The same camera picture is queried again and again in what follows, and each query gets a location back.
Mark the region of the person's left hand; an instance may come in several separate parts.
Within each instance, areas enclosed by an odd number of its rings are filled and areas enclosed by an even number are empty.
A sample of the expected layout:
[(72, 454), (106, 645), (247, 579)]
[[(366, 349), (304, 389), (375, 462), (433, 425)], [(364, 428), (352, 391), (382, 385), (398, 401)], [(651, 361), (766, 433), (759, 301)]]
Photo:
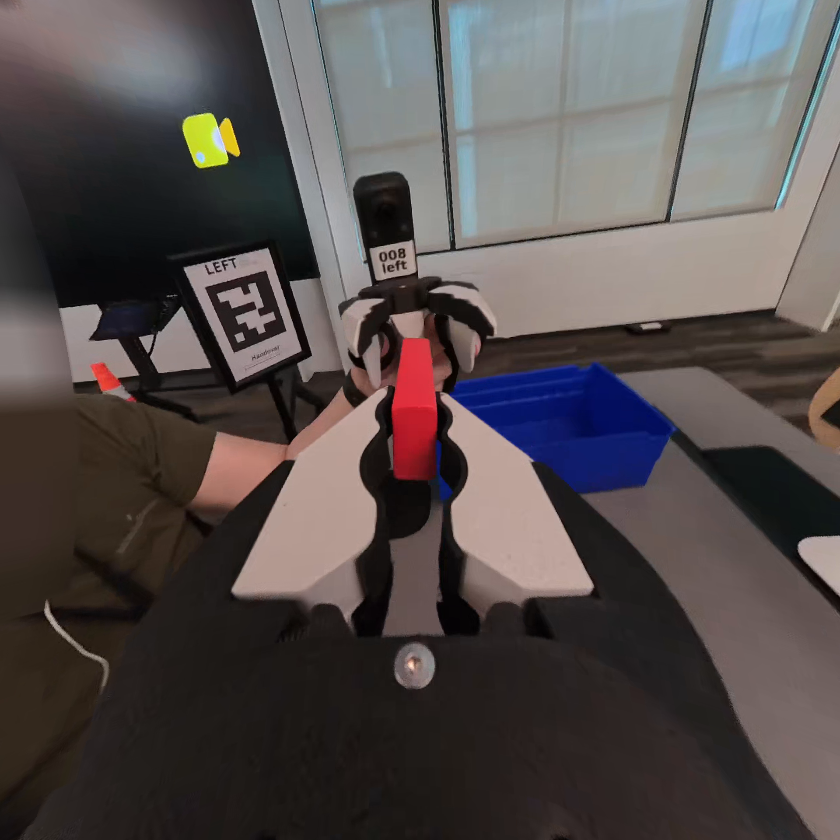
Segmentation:
[(435, 389), (437, 392), (449, 392), (457, 381), (459, 371), (449, 319), (429, 312), (424, 320), (423, 337), (429, 341)]

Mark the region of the small tablet screen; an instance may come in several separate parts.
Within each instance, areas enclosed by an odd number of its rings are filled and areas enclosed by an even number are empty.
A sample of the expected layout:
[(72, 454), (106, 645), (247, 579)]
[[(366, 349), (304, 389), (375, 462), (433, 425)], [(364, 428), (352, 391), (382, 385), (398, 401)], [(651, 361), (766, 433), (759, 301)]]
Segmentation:
[(90, 341), (134, 340), (156, 336), (182, 308), (177, 296), (98, 304), (99, 321)]

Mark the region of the large black wall screen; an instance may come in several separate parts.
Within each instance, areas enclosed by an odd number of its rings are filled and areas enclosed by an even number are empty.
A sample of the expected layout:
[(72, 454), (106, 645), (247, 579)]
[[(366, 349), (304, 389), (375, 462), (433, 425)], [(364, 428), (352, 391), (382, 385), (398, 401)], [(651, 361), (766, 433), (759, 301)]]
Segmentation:
[[(270, 240), (318, 275), (252, 2), (2, 2), (2, 157), (63, 308), (175, 290), (166, 260)], [(182, 121), (231, 119), (198, 169)]]

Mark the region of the red device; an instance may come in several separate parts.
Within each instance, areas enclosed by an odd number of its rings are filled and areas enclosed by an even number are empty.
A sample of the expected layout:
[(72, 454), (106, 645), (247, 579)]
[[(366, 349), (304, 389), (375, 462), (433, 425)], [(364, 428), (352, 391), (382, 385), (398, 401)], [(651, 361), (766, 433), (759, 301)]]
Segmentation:
[(437, 430), (430, 342), (405, 339), (392, 399), (393, 471), (397, 480), (429, 481), (436, 476)]

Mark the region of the black sign stand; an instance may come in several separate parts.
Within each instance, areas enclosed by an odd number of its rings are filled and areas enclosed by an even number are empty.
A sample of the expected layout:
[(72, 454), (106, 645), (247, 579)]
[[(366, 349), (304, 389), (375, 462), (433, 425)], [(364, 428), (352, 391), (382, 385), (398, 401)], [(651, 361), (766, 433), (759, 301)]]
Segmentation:
[(315, 417), (327, 407), (327, 403), (303, 382), (297, 365), (268, 374), (265, 383), (289, 444), (299, 434), (296, 424), (299, 400), (310, 405)]

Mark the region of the black tablet stand pole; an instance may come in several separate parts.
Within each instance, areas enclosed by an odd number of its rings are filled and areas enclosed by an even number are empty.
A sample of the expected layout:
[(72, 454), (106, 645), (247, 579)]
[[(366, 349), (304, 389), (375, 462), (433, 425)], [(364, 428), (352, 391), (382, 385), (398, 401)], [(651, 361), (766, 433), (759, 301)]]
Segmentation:
[(120, 338), (119, 344), (138, 375), (137, 387), (132, 392), (137, 402), (173, 413), (195, 424), (200, 422), (188, 406), (156, 395), (162, 388), (161, 374), (140, 338)]

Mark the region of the yellow green sticker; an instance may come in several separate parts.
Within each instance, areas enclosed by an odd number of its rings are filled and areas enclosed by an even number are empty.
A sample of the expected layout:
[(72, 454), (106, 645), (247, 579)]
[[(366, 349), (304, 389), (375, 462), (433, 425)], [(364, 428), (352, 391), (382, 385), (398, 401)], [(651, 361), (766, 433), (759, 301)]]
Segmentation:
[(198, 169), (227, 165), (241, 150), (231, 119), (217, 120), (211, 112), (193, 114), (182, 121), (183, 137)]

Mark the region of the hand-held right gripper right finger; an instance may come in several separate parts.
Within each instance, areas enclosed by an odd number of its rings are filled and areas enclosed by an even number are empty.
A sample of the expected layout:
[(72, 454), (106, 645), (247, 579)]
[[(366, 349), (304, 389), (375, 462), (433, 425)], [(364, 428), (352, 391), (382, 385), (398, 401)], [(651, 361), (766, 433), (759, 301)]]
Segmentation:
[(477, 634), (498, 604), (593, 595), (535, 462), (449, 395), (438, 396), (437, 416), (450, 488), (438, 552), (443, 633)]

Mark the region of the white marker sign board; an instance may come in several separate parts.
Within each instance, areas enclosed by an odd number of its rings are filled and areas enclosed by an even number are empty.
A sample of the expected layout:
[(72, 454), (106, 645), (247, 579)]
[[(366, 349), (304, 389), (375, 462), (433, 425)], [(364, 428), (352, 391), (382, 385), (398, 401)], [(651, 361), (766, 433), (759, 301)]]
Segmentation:
[(198, 341), (230, 393), (312, 357), (273, 241), (198, 249), (166, 263)]

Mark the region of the black table mat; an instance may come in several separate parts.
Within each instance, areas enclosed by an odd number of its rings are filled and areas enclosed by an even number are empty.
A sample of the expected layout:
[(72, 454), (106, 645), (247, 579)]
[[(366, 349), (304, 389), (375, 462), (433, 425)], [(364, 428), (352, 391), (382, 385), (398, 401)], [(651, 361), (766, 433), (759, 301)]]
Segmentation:
[(803, 540), (838, 537), (838, 495), (772, 447), (703, 449), (700, 463), (752, 525), (838, 606), (838, 583), (830, 581), (838, 560), (822, 571), (800, 554)]

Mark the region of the orange traffic cone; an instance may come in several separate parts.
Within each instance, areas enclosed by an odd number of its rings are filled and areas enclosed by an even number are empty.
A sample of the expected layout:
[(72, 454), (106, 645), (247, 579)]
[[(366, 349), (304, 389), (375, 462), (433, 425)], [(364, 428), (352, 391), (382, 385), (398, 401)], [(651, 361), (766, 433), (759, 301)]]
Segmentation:
[(102, 394), (115, 396), (130, 403), (137, 402), (136, 398), (121, 382), (120, 378), (112, 373), (105, 363), (92, 363), (90, 364), (90, 368)]

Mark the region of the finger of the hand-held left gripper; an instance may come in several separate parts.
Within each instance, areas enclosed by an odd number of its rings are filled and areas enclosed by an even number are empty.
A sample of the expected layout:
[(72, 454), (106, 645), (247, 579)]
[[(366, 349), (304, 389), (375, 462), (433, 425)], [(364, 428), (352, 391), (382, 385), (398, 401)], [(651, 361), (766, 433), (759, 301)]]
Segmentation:
[(497, 332), (497, 318), (479, 290), (468, 282), (441, 282), (428, 292), (437, 337), (453, 370), (472, 371), (484, 342)]
[(350, 361), (366, 373), (376, 391), (382, 386), (389, 303), (385, 299), (350, 299), (340, 307), (339, 314)]

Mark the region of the large paned window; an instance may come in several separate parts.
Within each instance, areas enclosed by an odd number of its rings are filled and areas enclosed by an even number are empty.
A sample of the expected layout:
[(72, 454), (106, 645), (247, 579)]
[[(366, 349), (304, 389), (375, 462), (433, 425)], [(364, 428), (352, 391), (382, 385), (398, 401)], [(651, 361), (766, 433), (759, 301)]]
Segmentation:
[(749, 214), (788, 190), (838, 2), (311, 3), (349, 191), (421, 253)]

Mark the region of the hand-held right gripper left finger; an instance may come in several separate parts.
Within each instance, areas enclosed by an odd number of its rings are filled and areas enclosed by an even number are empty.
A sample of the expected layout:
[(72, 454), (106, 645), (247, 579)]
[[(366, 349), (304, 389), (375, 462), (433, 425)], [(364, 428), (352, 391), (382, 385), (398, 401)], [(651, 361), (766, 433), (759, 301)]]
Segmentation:
[(393, 389), (369, 397), (293, 462), (233, 597), (331, 605), (356, 634), (382, 634), (393, 583), (383, 488), (392, 398)]

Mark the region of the white board stand base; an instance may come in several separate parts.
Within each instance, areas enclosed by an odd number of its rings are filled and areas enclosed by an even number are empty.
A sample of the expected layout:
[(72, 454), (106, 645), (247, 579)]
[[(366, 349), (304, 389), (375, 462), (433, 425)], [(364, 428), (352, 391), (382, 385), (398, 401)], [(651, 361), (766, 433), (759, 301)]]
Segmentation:
[(836, 596), (839, 596), (839, 540), (839, 535), (812, 536), (797, 545), (800, 559)]

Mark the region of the person's left forearm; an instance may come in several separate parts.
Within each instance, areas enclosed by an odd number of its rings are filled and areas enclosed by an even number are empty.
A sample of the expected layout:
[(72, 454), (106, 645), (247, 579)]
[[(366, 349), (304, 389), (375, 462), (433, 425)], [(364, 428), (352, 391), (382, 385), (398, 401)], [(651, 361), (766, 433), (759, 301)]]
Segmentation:
[(288, 445), (216, 433), (201, 484), (187, 509), (207, 522), (222, 518), (281, 464), (295, 460), (353, 410), (341, 390)]

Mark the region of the blue plastic bin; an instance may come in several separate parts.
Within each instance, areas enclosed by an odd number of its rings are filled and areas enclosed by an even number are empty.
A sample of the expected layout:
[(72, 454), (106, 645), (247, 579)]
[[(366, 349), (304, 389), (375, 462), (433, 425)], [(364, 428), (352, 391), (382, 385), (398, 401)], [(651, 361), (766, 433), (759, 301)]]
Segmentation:
[(596, 363), (460, 381), (450, 395), (580, 494), (646, 485), (676, 431)]

